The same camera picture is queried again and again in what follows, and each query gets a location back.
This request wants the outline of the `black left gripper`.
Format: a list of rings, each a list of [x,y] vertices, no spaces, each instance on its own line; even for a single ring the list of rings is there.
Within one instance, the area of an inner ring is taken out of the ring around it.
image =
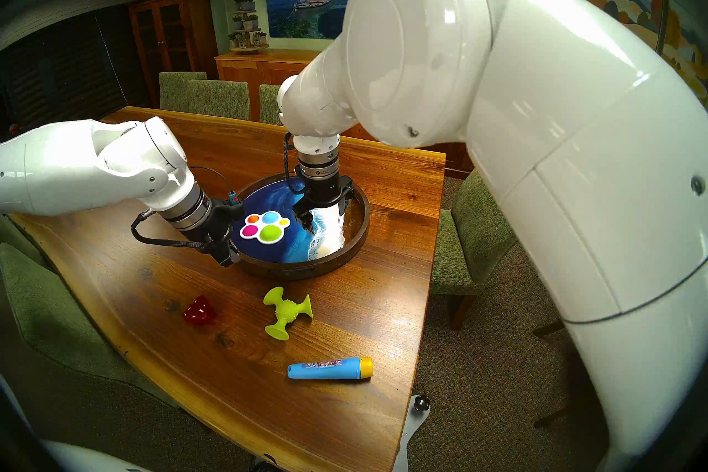
[[[241,261],[239,251],[231,242],[231,230],[236,221],[244,218],[244,204],[240,201],[213,199],[205,220],[186,231],[191,248],[202,253],[216,253],[216,261],[229,267]]]

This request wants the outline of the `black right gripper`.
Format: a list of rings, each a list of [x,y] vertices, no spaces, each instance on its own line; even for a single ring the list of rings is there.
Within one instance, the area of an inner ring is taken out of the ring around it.
[[[300,226],[310,234],[315,234],[312,210],[337,207],[339,215],[345,215],[354,198],[354,182],[347,175],[333,175],[326,179],[312,179],[304,175],[298,177],[303,183],[303,194],[292,207],[292,213]]]

